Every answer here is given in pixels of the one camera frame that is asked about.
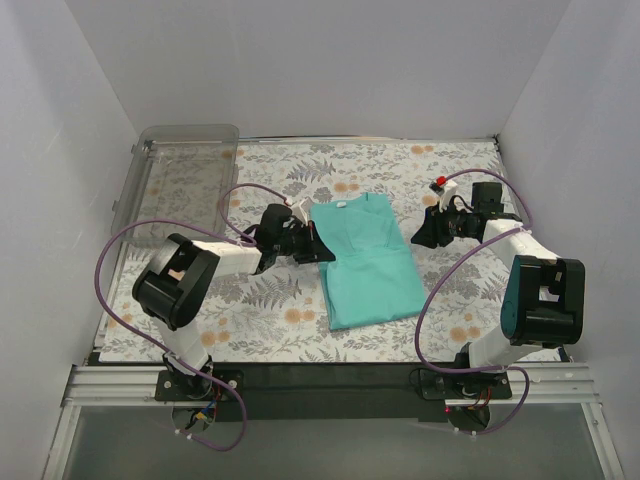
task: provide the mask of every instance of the cable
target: cable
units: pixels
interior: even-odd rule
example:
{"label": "cable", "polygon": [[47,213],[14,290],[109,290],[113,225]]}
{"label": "cable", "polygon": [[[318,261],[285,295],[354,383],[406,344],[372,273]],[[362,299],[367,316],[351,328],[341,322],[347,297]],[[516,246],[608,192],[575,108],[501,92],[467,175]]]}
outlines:
{"label": "cable", "polygon": [[[495,177],[495,178],[499,179],[500,181],[504,182],[505,185],[507,185],[511,189],[513,194],[516,196],[516,198],[522,204],[522,207],[524,208],[524,211],[525,211],[525,213],[527,215],[527,218],[528,218],[529,222],[526,225],[523,225],[522,227],[512,228],[511,230],[507,230],[506,232],[501,233],[500,235],[492,238],[491,240],[487,240],[486,242],[483,242],[480,245],[477,245],[476,247],[471,249],[469,252],[465,253],[460,259],[458,259],[458,261],[453,264],[453,266],[440,278],[440,280],[438,280],[438,282],[436,283],[435,287],[433,287],[433,289],[429,293],[429,296],[427,297],[427,301],[425,302],[424,306],[422,307],[422,311],[420,312],[420,315],[418,316],[418,321],[416,322],[416,331],[415,331],[415,336],[414,336],[414,346],[415,346],[415,349],[416,349],[416,354],[418,355],[418,358],[420,359],[420,361],[427,368],[429,368],[429,369],[431,369],[431,370],[433,370],[434,372],[437,372],[437,373],[452,374],[452,375],[464,375],[464,374],[467,374],[467,373],[495,372],[495,371],[501,371],[501,370],[505,370],[506,369],[506,370],[512,370],[512,371],[520,372],[524,376],[525,386],[524,386],[524,391],[522,392],[522,398],[520,398],[520,401],[515,406],[515,408],[511,411],[511,413],[509,415],[507,415],[507,417],[504,418],[501,422],[497,423],[496,425],[494,425],[494,426],[492,426],[490,428],[487,428],[486,430],[482,430],[480,432],[476,432],[477,435],[485,435],[485,434],[492,433],[492,432],[495,432],[497,430],[500,430],[502,427],[504,427],[520,411],[520,409],[522,408],[522,405],[524,405],[524,402],[525,402],[525,400],[527,398],[527,395],[529,394],[529,386],[530,386],[529,375],[527,374],[526,370],[524,370],[521,367],[517,367],[517,366],[505,367],[505,366],[501,366],[501,365],[488,365],[486,367],[475,367],[475,368],[443,368],[443,367],[438,367],[438,366],[430,363],[426,359],[424,354],[422,353],[422,350],[420,349],[420,331],[422,329],[422,323],[424,322],[424,317],[427,314],[427,310],[429,309],[429,306],[431,305],[431,302],[433,301],[433,298],[436,296],[436,294],[438,293],[440,288],[442,288],[442,285],[444,285],[444,283],[449,279],[449,277],[451,277],[451,275],[453,275],[453,273],[458,268],[460,268],[460,266],[464,262],[466,262],[469,258],[471,258],[473,255],[478,253],[483,248],[486,248],[489,245],[493,245],[494,243],[499,242],[500,240],[502,240],[503,238],[508,237],[509,235],[513,235],[514,233],[519,233],[523,229],[531,228],[531,223],[533,221],[532,220],[533,216],[531,215],[531,211],[527,207],[526,203],[522,200],[520,195],[518,195],[518,192],[516,192],[516,190],[514,189],[513,185],[511,185],[511,183],[506,178],[502,177],[501,175],[498,175],[497,173],[493,173],[491,170],[486,170],[484,168],[469,168],[469,169],[461,170],[459,172],[456,172],[456,173],[453,173],[453,174],[449,175],[447,177],[447,180],[451,180],[452,178],[458,177],[458,176],[466,174],[466,173],[485,173],[487,175],[491,175],[492,177]],[[470,432],[470,431],[464,431],[464,430],[461,430],[461,431],[463,433],[466,433],[466,434],[469,434],[469,435],[473,434],[473,432]]]}
{"label": "cable", "polygon": [[465,202],[464,198],[462,198],[460,195],[454,195],[453,197],[451,197],[451,200],[455,200],[456,198],[462,202],[462,205],[464,205],[464,208],[466,208],[470,212],[473,212],[473,207],[470,207],[469,205],[467,205],[467,202]]}
{"label": "cable", "polygon": [[466,408],[467,410],[474,410],[478,406],[478,404],[480,403],[480,400],[482,400],[482,394],[484,392],[485,392],[485,390],[480,392],[480,395],[478,395],[478,398],[476,399],[476,401],[473,404],[467,405],[466,407],[463,405],[461,408]]}
{"label": "cable", "polygon": [[198,421],[198,419],[196,418],[196,415],[198,414],[198,410],[193,410],[193,413],[191,414],[191,418],[189,418],[189,422],[187,423],[187,426],[184,427],[185,430],[189,430],[191,427],[193,427],[196,422]]}
{"label": "cable", "polygon": [[202,410],[200,410],[200,413],[207,413],[211,407],[213,407],[214,405],[217,406],[216,401],[217,401],[217,398],[213,397],[213,399],[207,404],[207,406],[204,407]]}
{"label": "cable", "polygon": [[220,405],[220,397],[222,396],[222,392],[220,390],[220,387],[218,387],[218,395],[216,395],[216,403],[213,406],[213,420],[212,422],[216,421],[216,418],[218,417],[218,406]]}
{"label": "cable", "polygon": [[466,399],[466,398],[474,399],[474,398],[478,398],[478,397],[480,396],[480,394],[478,394],[478,393],[475,393],[475,394],[473,394],[473,393],[465,393],[465,392],[464,392],[464,387],[462,387],[462,388],[460,389],[460,392],[456,392],[456,394],[458,395],[458,397],[460,397],[460,398],[465,398],[465,399]]}
{"label": "cable", "polygon": [[233,192],[234,190],[236,190],[237,188],[242,188],[242,187],[253,187],[253,188],[259,188],[260,190],[264,190],[265,192],[269,192],[269,193],[273,193],[276,197],[280,197],[282,199],[283,202],[285,202],[285,204],[287,203],[287,197],[284,196],[283,194],[276,192],[275,190],[272,190],[269,187],[265,187],[264,185],[260,185],[257,183],[239,183],[237,185],[234,185],[233,187],[231,187],[229,190],[227,190],[226,192],[224,192],[222,194],[222,196],[220,197],[220,200],[218,201],[218,212],[220,212],[220,216],[222,217],[222,221],[224,223],[227,224],[227,226],[233,230],[234,232],[236,232],[238,235],[240,235],[240,238],[243,238],[244,240],[246,240],[250,245],[252,246],[256,246],[256,240],[255,238],[247,235],[246,233],[244,233],[242,230],[240,230],[238,227],[236,227],[235,225],[233,225],[229,219],[227,218],[227,216],[224,213],[224,209],[222,208],[224,205],[224,201],[225,199],[229,196],[229,194],[231,192]]}
{"label": "cable", "polygon": [[489,391],[487,393],[487,399],[484,401],[484,404],[480,408],[484,408],[488,406],[490,400],[491,400],[491,387],[489,387]]}
{"label": "cable", "polygon": [[[411,370],[411,371],[409,372],[409,383],[411,384],[411,386],[412,386],[412,387],[414,387],[414,388],[416,388],[416,389],[418,389],[418,388],[422,388],[422,381],[421,381],[420,373],[419,373],[419,372],[420,372],[420,370],[424,370],[424,368],[423,368],[423,367],[416,367],[416,368],[414,368],[413,370]],[[411,376],[412,376],[415,372],[418,372],[418,383],[417,383],[417,384],[413,383],[413,380],[411,379]]]}
{"label": "cable", "polygon": [[113,244],[126,232],[128,232],[129,230],[138,227],[140,225],[146,225],[148,223],[168,223],[168,224],[172,224],[172,225],[177,225],[179,227],[184,227],[184,228],[188,228],[190,230],[195,230],[196,232],[202,233],[203,235],[208,235],[210,237],[213,238],[217,238],[219,240],[223,240],[225,242],[229,242],[229,243],[236,243],[233,240],[231,240],[230,238],[227,238],[223,235],[219,235],[217,233],[213,233],[213,232],[209,232],[203,228],[200,227],[196,227],[194,225],[189,225],[187,223],[184,222],[178,222],[178,221],[173,221],[173,220],[167,220],[167,219],[152,219],[152,220],[141,220],[139,222],[134,222],[130,225],[127,225],[126,227],[124,227],[122,230],[120,230],[118,233],[116,233],[113,237],[111,237],[111,239],[107,242],[107,244],[104,246],[104,248],[102,249],[102,252],[100,253],[100,256],[98,257],[98,261],[96,262],[96,270],[94,272],[93,275],[93,286],[95,288],[96,291],[96,296],[98,297],[98,302],[100,302],[100,305],[102,305],[102,308],[104,308],[105,312],[107,312],[107,314],[113,318],[116,322],[118,322],[122,327],[126,328],[127,330],[129,330],[132,333],[135,333],[136,335],[139,335],[140,337],[144,338],[145,340],[151,342],[152,344],[154,344],[156,347],[160,348],[163,352],[169,354],[169,355],[173,355],[173,358],[180,364],[182,365],[184,368],[186,368],[187,370],[189,370],[190,372],[201,376],[202,378],[209,380],[210,382],[213,382],[214,384],[218,385],[219,387],[222,387],[224,389],[226,389],[231,395],[233,395],[235,397],[235,399],[238,401],[238,403],[240,404],[240,410],[242,412],[242,428],[240,430],[240,433],[238,434],[237,438],[230,443],[227,446],[220,446],[220,445],[216,445],[214,443],[209,442],[208,440],[205,440],[204,438],[200,438],[196,435],[193,435],[189,432],[187,432],[185,429],[180,429],[178,430],[179,433],[188,436],[188,438],[195,440],[196,442],[205,445],[209,448],[212,448],[213,450],[217,450],[219,452],[228,452],[229,450],[232,450],[234,447],[236,447],[236,445],[238,445],[240,443],[240,441],[242,440],[242,437],[244,436],[246,430],[247,430],[247,408],[244,404],[244,401],[242,400],[242,397],[240,397],[240,395],[238,394],[238,392],[236,392],[233,388],[231,388],[228,384],[226,384],[225,382],[218,380],[217,378],[208,375],[204,372],[201,372],[200,370],[192,367],[191,365],[189,365],[188,363],[186,363],[184,360],[180,359],[178,356],[175,355],[174,352],[172,352],[166,345],[164,345],[162,342],[159,342],[158,340],[156,340],[155,338],[153,338],[150,335],[147,335],[144,332],[141,332],[140,330],[138,330],[136,327],[129,325],[128,323],[126,323],[124,320],[122,320],[122,318],[120,318],[120,316],[113,311],[113,309],[109,306],[109,304],[107,303],[107,300],[105,299],[104,295],[102,294],[102,289],[100,288],[100,273],[102,271],[102,265],[104,263],[104,259],[107,256],[107,252],[109,251],[109,249],[113,246]]}

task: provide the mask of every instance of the floral tablecloth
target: floral tablecloth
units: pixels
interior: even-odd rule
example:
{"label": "floral tablecloth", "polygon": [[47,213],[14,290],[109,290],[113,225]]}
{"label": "floral tablecloth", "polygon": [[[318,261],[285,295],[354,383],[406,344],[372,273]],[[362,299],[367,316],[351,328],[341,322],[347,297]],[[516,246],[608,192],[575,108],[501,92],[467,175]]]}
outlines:
{"label": "floral tablecloth", "polygon": [[[189,148],[198,149],[200,158],[220,155],[206,145]],[[427,187],[430,180],[471,167],[502,172],[492,142],[251,143],[240,146],[236,164],[238,182],[267,185],[293,199],[309,196],[315,202],[329,202],[355,198],[363,192],[384,193],[407,243],[422,224],[424,208],[436,201]],[[456,179],[461,195],[470,199],[471,184],[480,179],[486,177],[474,174]],[[197,172],[181,171],[172,186],[172,198],[184,201],[197,188],[207,188]],[[257,189],[233,193],[229,218],[242,228],[257,223],[266,204],[277,201]],[[153,186],[147,194],[163,195]],[[507,210],[513,211],[508,197],[506,203]],[[180,208],[181,205],[175,206],[176,210]],[[456,259],[476,244],[457,239],[437,250],[411,245],[425,289],[431,289]],[[125,321],[159,338],[150,319],[131,298],[133,283],[151,252],[126,248],[114,308]],[[463,265],[444,285],[427,314],[421,336],[426,356],[434,361],[453,360],[467,341],[480,338],[495,327],[507,278],[507,268],[488,250]],[[214,281],[197,318],[201,341],[214,361],[417,360],[413,347],[415,317],[330,332],[317,266],[298,266],[291,259],[278,259],[262,275]],[[148,362],[160,358],[160,350],[109,321],[101,361]],[[528,359],[558,360],[558,355],[543,351]]]}

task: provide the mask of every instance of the white wall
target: white wall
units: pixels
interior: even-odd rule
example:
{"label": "white wall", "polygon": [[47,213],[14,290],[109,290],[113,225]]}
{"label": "white wall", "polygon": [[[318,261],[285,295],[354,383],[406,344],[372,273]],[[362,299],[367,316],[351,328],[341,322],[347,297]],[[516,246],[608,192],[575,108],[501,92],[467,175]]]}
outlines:
{"label": "white wall", "polygon": [[136,136],[63,0],[0,0],[0,477],[40,478]]}
{"label": "white wall", "polygon": [[568,0],[67,0],[138,131],[498,133]]}
{"label": "white wall", "polygon": [[587,268],[588,361],[627,478],[640,478],[640,1],[573,0],[502,135],[545,245]]}

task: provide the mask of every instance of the teal shirt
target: teal shirt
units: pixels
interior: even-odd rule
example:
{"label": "teal shirt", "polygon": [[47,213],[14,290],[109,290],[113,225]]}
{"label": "teal shirt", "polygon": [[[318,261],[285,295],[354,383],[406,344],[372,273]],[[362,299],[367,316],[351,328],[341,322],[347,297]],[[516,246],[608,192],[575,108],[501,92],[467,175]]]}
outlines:
{"label": "teal shirt", "polygon": [[311,219],[336,256],[319,264],[331,330],[420,312],[426,301],[422,282],[386,195],[316,204]]}

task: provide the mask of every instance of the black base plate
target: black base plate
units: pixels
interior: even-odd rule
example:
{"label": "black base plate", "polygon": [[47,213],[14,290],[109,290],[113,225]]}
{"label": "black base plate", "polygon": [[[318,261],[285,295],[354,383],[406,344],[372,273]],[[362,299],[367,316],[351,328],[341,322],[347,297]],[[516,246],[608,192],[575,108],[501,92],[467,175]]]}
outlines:
{"label": "black base plate", "polygon": [[[252,420],[413,418],[444,423],[444,401],[425,401],[410,381],[410,373],[418,366],[217,363],[214,376],[225,382],[238,382],[236,390]],[[165,388],[167,381],[171,381],[168,372],[160,372],[157,401],[194,401],[173,384]],[[241,420],[238,402],[233,397],[228,400],[219,406],[217,422]]]}
{"label": "black base plate", "polygon": [[[218,380],[221,380],[225,383],[229,383],[231,380],[234,380],[237,384],[235,390],[238,392],[240,396],[242,396],[243,386],[244,386],[244,375],[240,370],[221,370],[214,371],[214,377]],[[209,401],[212,400],[217,389],[211,390],[211,393],[205,395],[202,398],[197,399],[197,401]],[[220,401],[228,402],[230,400],[235,401],[234,397],[224,388],[220,392]],[[193,402],[196,399],[193,399],[180,391],[180,389],[173,384],[171,381],[171,376],[167,370],[163,370],[158,374],[158,381],[156,382],[156,394],[154,398],[158,402]]]}
{"label": "black base plate", "polygon": [[425,400],[470,398],[487,387],[491,387],[493,399],[506,400],[512,396],[506,372],[442,375],[426,368],[421,368],[419,372],[419,387]]}

